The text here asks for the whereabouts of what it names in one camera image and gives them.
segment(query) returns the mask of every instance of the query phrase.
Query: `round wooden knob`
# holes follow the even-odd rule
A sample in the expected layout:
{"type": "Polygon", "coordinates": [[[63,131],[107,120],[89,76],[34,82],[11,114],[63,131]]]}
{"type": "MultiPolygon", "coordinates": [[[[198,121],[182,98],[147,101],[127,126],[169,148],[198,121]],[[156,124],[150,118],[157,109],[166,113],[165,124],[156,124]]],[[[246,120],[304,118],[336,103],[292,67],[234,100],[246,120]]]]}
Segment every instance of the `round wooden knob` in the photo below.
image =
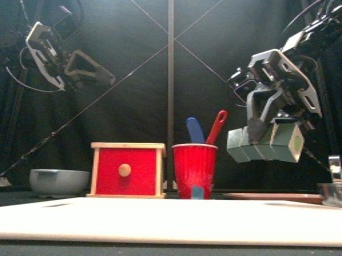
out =
{"type": "Polygon", "coordinates": [[[119,175],[122,177],[127,177],[131,174],[131,171],[133,171],[133,169],[131,169],[130,164],[122,164],[119,166],[119,175]]]}

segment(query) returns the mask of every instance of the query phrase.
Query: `red handle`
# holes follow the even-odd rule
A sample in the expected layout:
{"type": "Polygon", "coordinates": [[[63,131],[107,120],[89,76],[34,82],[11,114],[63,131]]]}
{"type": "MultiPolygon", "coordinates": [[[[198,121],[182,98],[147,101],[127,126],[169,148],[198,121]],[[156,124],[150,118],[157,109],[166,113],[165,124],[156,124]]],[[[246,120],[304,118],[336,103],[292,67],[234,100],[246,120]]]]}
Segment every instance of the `red handle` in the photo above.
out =
{"type": "Polygon", "coordinates": [[[218,113],[213,128],[212,128],[212,132],[210,132],[208,141],[206,141],[206,143],[210,145],[214,145],[214,143],[217,141],[217,138],[218,138],[222,126],[226,122],[228,116],[229,116],[229,112],[226,110],[221,110],[218,113]]]}

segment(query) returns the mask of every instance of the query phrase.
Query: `blue handle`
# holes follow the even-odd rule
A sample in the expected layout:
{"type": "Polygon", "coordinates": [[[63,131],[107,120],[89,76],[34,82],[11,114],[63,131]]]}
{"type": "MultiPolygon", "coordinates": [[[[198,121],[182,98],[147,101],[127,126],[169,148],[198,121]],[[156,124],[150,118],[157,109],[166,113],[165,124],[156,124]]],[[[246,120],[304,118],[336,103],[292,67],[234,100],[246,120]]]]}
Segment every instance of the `blue handle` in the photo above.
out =
{"type": "Polygon", "coordinates": [[[190,134],[192,143],[206,143],[202,127],[196,117],[188,119],[188,130],[190,134]]]}

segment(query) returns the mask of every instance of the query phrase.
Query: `gray bowl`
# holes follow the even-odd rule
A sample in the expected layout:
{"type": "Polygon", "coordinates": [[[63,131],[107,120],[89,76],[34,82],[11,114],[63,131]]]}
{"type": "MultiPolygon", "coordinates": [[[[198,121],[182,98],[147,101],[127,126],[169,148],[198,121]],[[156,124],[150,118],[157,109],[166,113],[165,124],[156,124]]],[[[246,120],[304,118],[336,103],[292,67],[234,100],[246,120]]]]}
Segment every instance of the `gray bowl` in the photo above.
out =
{"type": "Polygon", "coordinates": [[[322,204],[342,207],[342,183],[320,183],[322,204]]]}
{"type": "Polygon", "coordinates": [[[30,185],[39,197],[79,196],[89,185],[90,172],[59,169],[33,169],[30,185]]]}

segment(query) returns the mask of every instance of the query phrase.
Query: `wooden board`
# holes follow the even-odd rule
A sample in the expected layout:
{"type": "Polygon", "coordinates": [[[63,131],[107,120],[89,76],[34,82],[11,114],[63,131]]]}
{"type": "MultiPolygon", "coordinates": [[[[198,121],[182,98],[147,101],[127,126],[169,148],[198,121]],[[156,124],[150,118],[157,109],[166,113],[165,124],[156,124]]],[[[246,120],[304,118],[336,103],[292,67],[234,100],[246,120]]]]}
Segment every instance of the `wooden board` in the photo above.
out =
{"type": "Polygon", "coordinates": [[[0,239],[342,246],[342,209],[289,201],[74,198],[0,208],[0,239]]]}

